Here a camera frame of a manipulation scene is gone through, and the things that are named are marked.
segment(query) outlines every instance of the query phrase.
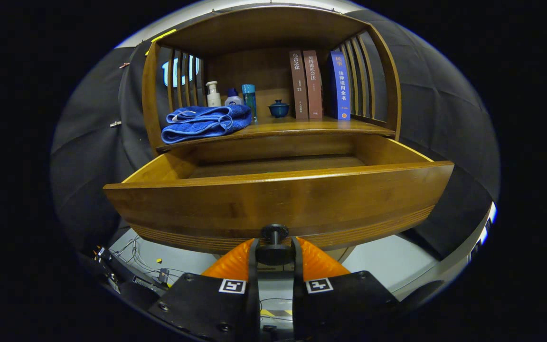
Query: book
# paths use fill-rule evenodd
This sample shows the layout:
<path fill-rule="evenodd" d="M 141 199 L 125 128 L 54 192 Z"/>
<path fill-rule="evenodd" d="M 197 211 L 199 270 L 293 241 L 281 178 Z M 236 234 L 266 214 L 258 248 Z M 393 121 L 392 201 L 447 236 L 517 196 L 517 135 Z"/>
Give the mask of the book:
<path fill-rule="evenodd" d="M 303 59 L 308 85 L 308 116 L 310 119 L 322 119 L 322 78 L 315 50 L 304 51 Z"/>
<path fill-rule="evenodd" d="M 295 94 L 295 117 L 308 119 L 308 88 L 305 83 L 305 70 L 301 50 L 289 52 L 291 57 L 292 88 Z"/>
<path fill-rule="evenodd" d="M 339 120 L 349 120 L 351 110 L 349 103 L 349 82 L 347 62 L 343 53 L 330 52 L 330 114 Z"/>

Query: blue towel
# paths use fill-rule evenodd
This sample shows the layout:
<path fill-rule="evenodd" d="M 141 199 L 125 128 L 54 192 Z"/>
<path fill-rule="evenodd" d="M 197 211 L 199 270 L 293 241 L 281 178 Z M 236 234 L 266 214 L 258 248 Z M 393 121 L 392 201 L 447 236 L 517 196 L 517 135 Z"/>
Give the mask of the blue towel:
<path fill-rule="evenodd" d="M 250 124 L 249 106 L 241 104 L 223 107 L 189 106 L 179 108 L 166 116 L 171 125 L 161 131 L 165 143 L 222 136 L 241 130 Z"/>

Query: small blue bottle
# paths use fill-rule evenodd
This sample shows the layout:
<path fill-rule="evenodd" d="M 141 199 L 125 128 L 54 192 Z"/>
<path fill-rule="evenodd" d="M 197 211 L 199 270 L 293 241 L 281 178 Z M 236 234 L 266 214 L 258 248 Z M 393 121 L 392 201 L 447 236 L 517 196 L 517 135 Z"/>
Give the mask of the small blue bottle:
<path fill-rule="evenodd" d="M 244 96 L 244 104 L 250 107 L 252 111 L 252 122 L 256 123 L 256 97 L 255 85 L 242 85 L 242 96 Z"/>

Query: wire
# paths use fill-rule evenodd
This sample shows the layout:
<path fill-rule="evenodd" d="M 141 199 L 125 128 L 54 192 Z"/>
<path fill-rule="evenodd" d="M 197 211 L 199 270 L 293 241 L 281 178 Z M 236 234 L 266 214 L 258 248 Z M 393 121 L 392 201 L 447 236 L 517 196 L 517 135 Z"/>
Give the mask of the wire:
<path fill-rule="evenodd" d="M 162 268 L 163 270 L 173 270 L 173 271 L 178 271 L 178 272 L 182 272 L 182 273 L 189 273 L 187 271 L 181 271 L 181 270 L 176 270 L 175 268 Z"/>
<path fill-rule="evenodd" d="M 261 315 L 261 318 L 273 318 L 274 320 L 282 320 L 282 321 L 289 321 L 292 322 L 292 320 L 287 320 L 286 318 L 279 318 L 279 317 L 272 317 L 272 316 L 265 316 L 264 314 Z"/>
<path fill-rule="evenodd" d="M 281 299 L 283 301 L 292 301 L 292 299 L 288 299 L 288 298 L 266 298 L 266 299 L 261 299 L 260 301 L 264 302 L 264 301 L 269 301 L 270 299 Z"/>
<path fill-rule="evenodd" d="M 132 260 L 134 260 L 137 266 L 139 266 L 142 269 L 146 270 L 146 272 L 144 272 L 143 274 L 160 273 L 160 271 L 156 271 L 156 270 L 153 270 L 152 268 L 150 268 L 149 265 L 145 262 L 145 260 L 143 260 L 143 257 L 141 257 L 141 252 L 139 251 L 139 247 L 138 247 L 138 244 L 137 244 L 137 240 L 139 238 L 141 238 L 141 237 L 136 236 L 135 238 L 131 238 L 130 240 L 128 240 L 128 243 L 126 243 L 126 245 L 122 249 L 120 249 L 117 252 L 113 252 L 113 253 L 115 253 L 116 256 L 119 256 L 119 258 L 124 260 L 124 262 L 126 262 L 127 264 L 130 264 L 130 262 Z M 126 250 L 126 248 L 128 246 L 130 246 L 130 244 L 132 245 L 132 258 L 130 258 L 130 260 L 126 260 L 126 259 L 122 258 L 120 255 L 123 251 Z M 187 273 L 187 272 L 182 271 L 182 270 L 176 270 L 175 268 L 161 268 L 161 270 L 173 270 L 173 271 L 178 271 L 178 272 L 182 272 L 182 273 Z M 169 281 L 173 282 L 173 283 L 174 283 L 174 281 L 172 279 L 170 279 L 170 276 L 180 277 L 180 275 L 173 275 L 171 273 L 166 275 L 166 278 Z"/>
<path fill-rule="evenodd" d="M 126 250 L 126 248 L 128 246 L 130 246 L 130 243 L 136 242 L 136 240 L 138 240 L 138 238 L 140 238 L 140 236 L 136 236 L 135 238 L 131 238 L 130 240 L 128 240 L 128 243 L 126 243 L 126 245 L 122 249 L 120 249 L 117 252 L 116 251 L 111 251 L 111 252 L 113 252 L 115 254 L 115 256 L 119 256 L 123 251 Z"/>

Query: white floor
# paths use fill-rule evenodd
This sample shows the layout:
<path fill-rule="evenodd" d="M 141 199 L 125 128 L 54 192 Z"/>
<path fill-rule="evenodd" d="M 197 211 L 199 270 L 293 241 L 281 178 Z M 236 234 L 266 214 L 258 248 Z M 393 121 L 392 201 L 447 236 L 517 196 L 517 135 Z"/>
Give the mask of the white floor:
<path fill-rule="evenodd" d="M 136 232 L 130 229 L 110 249 L 119 251 L 136 236 Z M 173 280 L 176 279 L 173 275 L 179 276 L 184 272 L 200 274 L 216 261 L 211 254 L 185 251 L 148 242 L 141 238 L 136 240 L 136 246 L 144 265 L 139 264 L 136 260 L 131 260 L 132 266 L 145 272 L 160 268 L 173 268 L 176 270 L 170 271 Z M 132 244 L 123 251 L 121 257 L 125 260 L 132 258 Z M 161 258 L 161 264 L 156 262 L 158 258 Z M 351 255 L 343 262 L 343 266 L 351 272 L 362 270 L 371 272 L 383 286 L 390 292 L 394 292 L 423 275 L 437 263 L 420 247 L 403 238 L 389 236 L 356 246 Z M 292 279 L 290 277 L 288 279 L 260 279 L 259 289 L 261 298 L 291 298 Z"/>

